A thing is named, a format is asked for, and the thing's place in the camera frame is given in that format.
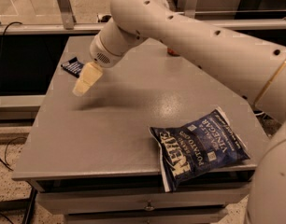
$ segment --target drawer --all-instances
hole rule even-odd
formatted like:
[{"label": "drawer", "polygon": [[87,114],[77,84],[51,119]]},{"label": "drawer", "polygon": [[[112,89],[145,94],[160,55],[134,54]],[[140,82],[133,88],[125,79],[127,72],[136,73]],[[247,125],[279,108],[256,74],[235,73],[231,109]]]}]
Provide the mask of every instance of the drawer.
[{"label": "drawer", "polygon": [[179,189],[171,193],[154,188],[39,193],[37,201],[52,214],[81,214],[227,205],[239,202],[248,192],[249,185],[235,183]]},{"label": "drawer", "polygon": [[120,212],[104,214],[67,215],[65,224],[194,224],[213,223],[227,215],[221,208],[158,210],[154,212]]}]

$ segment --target drawer knob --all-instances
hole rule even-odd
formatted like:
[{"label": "drawer knob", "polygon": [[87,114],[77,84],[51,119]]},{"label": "drawer knob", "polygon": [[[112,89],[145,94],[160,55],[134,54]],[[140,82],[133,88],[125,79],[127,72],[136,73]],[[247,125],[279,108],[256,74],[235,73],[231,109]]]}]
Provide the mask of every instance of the drawer knob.
[{"label": "drawer knob", "polygon": [[155,208],[151,205],[151,200],[147,201],[147,206],[144,207],[144,210],[147,212],[153,211]]}]

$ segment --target open chip bag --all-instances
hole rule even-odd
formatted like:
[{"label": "open chip bag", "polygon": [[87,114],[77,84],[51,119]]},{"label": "open chip bag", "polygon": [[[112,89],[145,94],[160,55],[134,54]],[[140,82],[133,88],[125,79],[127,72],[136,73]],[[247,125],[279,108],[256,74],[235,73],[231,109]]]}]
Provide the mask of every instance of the open chip bag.
[{"label": "open chip bag", "polygon": [[165,191],[176,190],[181,182],[212,169],[250,158],[220,108],[179,128],[150,127],[150,132],[161,149]]}]

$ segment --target table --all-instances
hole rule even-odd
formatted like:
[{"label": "table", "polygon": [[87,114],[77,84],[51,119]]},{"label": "table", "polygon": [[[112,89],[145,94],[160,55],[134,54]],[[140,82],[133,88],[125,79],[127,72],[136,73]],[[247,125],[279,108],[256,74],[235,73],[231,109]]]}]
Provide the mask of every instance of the table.
[{"label": "table", "polygon": [[[13,179],[29,182],[39,192],[37,201],[53,214],[64,214],[67,223],[110,223],[113,217],[118,223],[219,221],[225,205],[248,194],[268,142],[248,103],[152,39],[76,97],[76,79],[60,63],[75,56],[89,62],[92,39],[69,38]],[[164,193],[149,127],[178,127],[217,106],[251,159]]]}]

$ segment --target cord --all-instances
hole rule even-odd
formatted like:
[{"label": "cord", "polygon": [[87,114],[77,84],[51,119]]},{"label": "cord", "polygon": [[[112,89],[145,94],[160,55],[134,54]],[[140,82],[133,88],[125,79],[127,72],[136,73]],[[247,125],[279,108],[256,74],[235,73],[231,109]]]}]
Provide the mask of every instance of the cord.
[{"label": "cord", "polygon": [[10,222],[11,224],[14,224],[12,220],[10,220],[7,216],[5,216],[3,213],[0,212],[0,216],[5,218],[8,222]]},{"label": "cord", "polygon": [[10,24],[8,24],[6,26],[6,28],[4,29],[4,32],[2,34],[2,39],[1,39],[1,46],[0,46],[0,62],[2,62],[2,56],[3,56],[4,36],[6,35],[6,31],[9,28],[9,26],[11,26],[13,24],[22,24],[22,23],[20,21],[14,21],[14,22],[11,22]]},{"label": "cord", "polygon": [[10,168],[10,164],[7,162],[7,149],[8,149],[8,146],[9,146],[12,142],[14,142],[14,141],[16,141],[16,140],[18,140],[18,139],[21,139],[21,138],[27,139],[26,137],[17,137],[17,138],[14,138],[14,139],[10,140],[10,141],[7,143],[6,148],[5,148],[4,161],[0,158],[0,162],[2,162],[2,164],[3,164],[6,168],[8,168],[9,171],[13,171],[13,169]]}]

